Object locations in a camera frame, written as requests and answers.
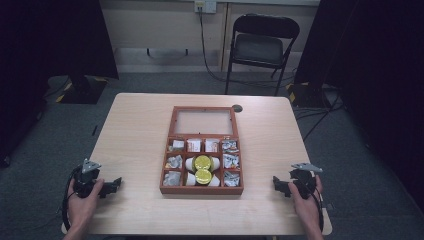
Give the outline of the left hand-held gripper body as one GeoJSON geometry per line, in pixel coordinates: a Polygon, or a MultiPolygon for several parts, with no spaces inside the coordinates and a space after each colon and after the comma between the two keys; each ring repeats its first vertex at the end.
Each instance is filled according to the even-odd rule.
{"type": "Polygon", "coordinates": [[[85,159],[83,163],[77,167],[76,172],[73,174],[73,191],[80,198],[86,198],[90,195],[100,173],[100,167],[100,164],[89,159],[85,159]]]}

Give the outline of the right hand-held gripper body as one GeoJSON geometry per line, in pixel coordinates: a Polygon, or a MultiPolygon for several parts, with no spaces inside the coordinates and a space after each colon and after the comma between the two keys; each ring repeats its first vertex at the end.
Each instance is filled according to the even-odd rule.
{"type": "Polygon", "coordinates": [[[290,178],[297,187],[299,196],[307,200],[310,196],[321,199],[317,190],[315,173],[321,173],[322,169],[311,163],[292,164],[290,178]]]}

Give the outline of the person's left hand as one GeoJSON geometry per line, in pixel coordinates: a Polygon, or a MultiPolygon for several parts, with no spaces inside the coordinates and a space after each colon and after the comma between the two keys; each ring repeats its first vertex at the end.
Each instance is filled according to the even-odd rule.
{"type": "Polygon", "coordinates": [[[103,179],[95,182],[93,190],[86,198],[80,198],[73,193],[74,179],[71,180],[68,189],[68,217],[71,226],[81,226],[87,229],[94,216],[98,194],[104,185],[103,179]]]}

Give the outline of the person's right hand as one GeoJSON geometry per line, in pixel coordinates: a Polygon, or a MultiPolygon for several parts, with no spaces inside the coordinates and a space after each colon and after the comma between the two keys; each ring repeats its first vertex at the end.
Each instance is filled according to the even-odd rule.
{"type": "Polygon", "coordinates": [[[320,229],[319,210],[315,199],[309,197],[303,199],[296,185],[292,182],[288,183],[288,187],[292,193],[295,212],[297,213],[301,224],[308,235],[322,235],[320,229]]]}

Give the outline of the silver foil packet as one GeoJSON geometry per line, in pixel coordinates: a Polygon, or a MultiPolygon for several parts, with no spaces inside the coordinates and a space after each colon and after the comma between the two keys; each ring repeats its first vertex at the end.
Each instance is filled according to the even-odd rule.
{"type": "Polygon", "coordinates": [[[170,156],[166,160],[165,167],[166,168],[181,168],[182,167],[182,161],[183,161],[183,159],[182,159],[181,155],[170,156]]]}
{"type": "Polygon", "coordinates": [[[223,166],[226,169],[238,169],[240,167],[239,156],[233,154],[224,154],[223,166]]]}
{"type": "Polygon", "coordinates": [[[224,172],[224,185],[227,187],[237,187],[240,184],[240,174],[230,171],[224,172]]]}
{"type": "Polygon", "coordinates": [[[235,153],[238,152],[237,141],[233,139],[225,139],[222,141],[222,151],[224,153],[235,153]]]}
{"type": "Polygon", "coordinates": [[[181,173],[179,171],[168,171],[164,175],[164,186],[179,186],[181,173]]]}

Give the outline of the white green packet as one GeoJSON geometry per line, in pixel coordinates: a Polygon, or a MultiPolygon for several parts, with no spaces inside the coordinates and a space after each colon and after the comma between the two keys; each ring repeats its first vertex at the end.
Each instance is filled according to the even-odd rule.
{"type": "Polygon", "coordinates": [[[168,150],[170,152],[183,151],[185,149],[185,141],[180,139],[172,139],[169,142],[168,150]]]}

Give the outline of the yellow lid jar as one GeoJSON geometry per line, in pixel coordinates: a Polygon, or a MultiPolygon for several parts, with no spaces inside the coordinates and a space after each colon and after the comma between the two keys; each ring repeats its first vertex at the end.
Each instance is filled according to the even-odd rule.
{"type": "Polygon", "coordinates": [[[207,169],[199,169],[195,173],[195,179],[198,184],[207,185],[213,178],[212,173],[207,169]]]}
{"type": "Polygon", "coordinates": [[[211,157],[206,155],[196,156],[193,161],[194,170],[211,170],[213,165],[213,160],[211,157]]]}

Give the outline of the brown wooden compartment box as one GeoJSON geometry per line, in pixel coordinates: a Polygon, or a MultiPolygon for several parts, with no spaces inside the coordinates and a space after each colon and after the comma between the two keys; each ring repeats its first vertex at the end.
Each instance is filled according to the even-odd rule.
{"type": "Polygon", "coordinates": [[[163,194],[188,194],[188,195],[240,195],[244,190],[243,168],[242,168],[242,154],[241,144],[238,134],[238,126],[236,115],[231,107],[191,107],[191,106],[176,106],[173,109],[171,122],[168,131],[168,137],[165,147],[164,159],[162,163],[160,191],[163,194]],[[185,141],[185,149],[178,152],[170,152],[168,150],[169,142],[172,139],[180,139],[185,141]],[[200,139],[201,151],[188,152],[187,140],[200,139]],[[206,152],[205,140],[218,139],[219,151],[206,152]],[[233,139],[237,141],[239,151],[235,153],[224,153],[222,151],[222,141],[225,139],[233,139]],[[233,154],[239,156],[240,167],[238,169],[226,169],[223,166],[223,155],[233,154]],[[182,156],[181,168],[166,168],[166,160],[170,156],[182,156]],[[187,158],[193,159],[199,155],[206,155],[209,157],[217,157],[220,160],[220,168],[213,171],[209,170],[212,175],[216,175],[220,179],[218,187],[201,185],[196,182],[195,186],[187,186],[186,178],[187,173],[195,175],[197,170],[193,169],[188,171],[185,167],[187,158]],[[179,171],[181,173],[179,186],[164,186],[164,175],[168,171],[179,171]],[[224,172],[230,171],[240,174],[240,184],[237,187],[227,187],[224,185],[224,172]]]}

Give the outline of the black folding chair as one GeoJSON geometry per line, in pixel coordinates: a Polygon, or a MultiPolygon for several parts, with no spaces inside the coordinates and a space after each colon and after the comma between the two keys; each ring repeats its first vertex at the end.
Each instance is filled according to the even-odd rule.
{"type": "Polygon", "coordinates": [[[248,13],[238,17],[232,30],[225,93],[233,64],[280,70],[274,95],[281,87],[292,46],[300,33],[296,21],[283,16],[248,13]]]}

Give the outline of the dark curtain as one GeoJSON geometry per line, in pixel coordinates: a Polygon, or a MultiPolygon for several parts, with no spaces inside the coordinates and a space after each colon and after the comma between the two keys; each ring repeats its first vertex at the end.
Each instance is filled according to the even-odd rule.
{"type": "Polygon", "coordinates": [[[71,75],[118,77],[100,0],[0,0],[0,167],[71,75]]]}
{"type": "Polygon", "coordinates": [[[424,0],[320,0],[295,80],[341,89],[424,210],[424,0]]]}

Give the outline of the white wall socket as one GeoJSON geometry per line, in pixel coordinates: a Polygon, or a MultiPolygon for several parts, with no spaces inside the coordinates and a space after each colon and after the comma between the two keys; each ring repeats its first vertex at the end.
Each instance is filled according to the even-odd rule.
{"type": "Polygon", "coordinates": [[[217,2],[213,0],[195,0],[194,11],[196,13],[215,14],[217,12],[217,2]]]}

